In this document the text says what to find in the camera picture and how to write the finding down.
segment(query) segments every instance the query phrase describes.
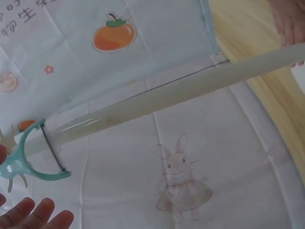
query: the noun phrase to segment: pink flower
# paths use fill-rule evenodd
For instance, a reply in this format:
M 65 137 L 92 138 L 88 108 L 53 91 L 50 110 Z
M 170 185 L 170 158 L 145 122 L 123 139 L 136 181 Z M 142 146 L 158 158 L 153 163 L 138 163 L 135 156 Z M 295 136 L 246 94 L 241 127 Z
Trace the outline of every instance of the pink flower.
M 44 69 L 44 71 L 46 72 L 46 74 L 51 74 L 54 72 L 54 67 L 51 65 L 47 65 L 47 67 Z

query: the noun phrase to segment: rabbit's dress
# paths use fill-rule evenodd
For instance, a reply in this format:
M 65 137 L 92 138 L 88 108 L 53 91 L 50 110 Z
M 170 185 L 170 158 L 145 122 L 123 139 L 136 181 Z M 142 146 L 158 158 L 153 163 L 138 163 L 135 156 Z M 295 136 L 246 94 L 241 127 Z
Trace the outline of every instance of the rabbit's dress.
M 204 182 L 194 180 L 191 171 L 167 175 L 167 185 L 157 201 L 156 209 L 189 211 L 207 202 L 212 195 L 212 190 Z

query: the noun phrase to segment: translucent tube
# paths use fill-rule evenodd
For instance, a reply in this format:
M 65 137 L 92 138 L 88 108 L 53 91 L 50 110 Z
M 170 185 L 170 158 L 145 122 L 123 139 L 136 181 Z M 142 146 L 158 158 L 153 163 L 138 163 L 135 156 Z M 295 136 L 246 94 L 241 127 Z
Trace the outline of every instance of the translucent tube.
M 56 145 L 60 146 L 304 59 L 305 44 L 297 44 L 235 64 L 202 71 L 68 122 L 55 129 L 51 136 Z M 26 142 L 25 154 L 29 156 L 47 147 L 40 135 Z

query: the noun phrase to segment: teal holder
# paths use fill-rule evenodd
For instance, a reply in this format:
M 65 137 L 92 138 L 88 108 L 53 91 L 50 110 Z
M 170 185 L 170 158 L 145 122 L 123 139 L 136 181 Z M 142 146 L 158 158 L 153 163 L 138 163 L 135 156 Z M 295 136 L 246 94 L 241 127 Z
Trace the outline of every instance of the teal holder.
M 2 165 L 0 165 L 0 176 L 10 180 L 9 192 L 11 191 L 11 188 L 12 188 L 12 179 L 16 175 L 20 175 L 22 177 L 26 187 L 27 187 L 27 182 L 26 182 L 26 179 L 25 179 L 23 174 L 27 174 L 27 175 L 36 177 L 36 178 L 41 179 L 41 180 L 46 180 L 46 181 L 61 180 L 61 179 L 64 179 L 64 178 L 67 178 L 67 177 L 71 176 L 71 172 L 67 171 L 60 164 L 52 146 L 50 145 L 50 143 L 48 141 L 48 138 L 47 138 L 47 136 L 45 134 L 45 131 L 44 131 L 45 121 L 46 121 L 45 119 L 41 119 L 41 120 L 33 123 L 32 125 L 30 125 L 29 128 L 26 129 L 23 132 L 16 151 L 13 154 L 8 155 L 6 160 L 4 161 L 4 163 Z M 58 165 L 61 169 L 60 173 L 58 173 L 58 174 L 46 174 L 46 173 L 38 172 L 27 161 L 25 153 L 24 153 L 25 140 L 28 137 L 29 133 L 35 128 L 42 130 L 43 135 L 44 135 L 44 137 L 47 141 L 47 144 L 48 144 L 53 156 L 55 157 L 56 162 L 58 163 Z

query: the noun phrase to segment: orange circle print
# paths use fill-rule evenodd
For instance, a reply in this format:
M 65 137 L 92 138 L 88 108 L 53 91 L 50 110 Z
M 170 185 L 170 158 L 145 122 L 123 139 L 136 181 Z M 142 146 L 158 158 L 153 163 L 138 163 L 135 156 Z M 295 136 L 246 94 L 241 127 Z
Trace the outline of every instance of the orange circle print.
M 123 18 L 109 13 L 106 24 L 94 34 L 93 46 L 100 52 L 118 52 L 132 44 L 136 38 L 135 27 Z
M 0 91 L 11 92 L 18 86 L 18 79 L 14 73 L 4 73 L 0 75 Z

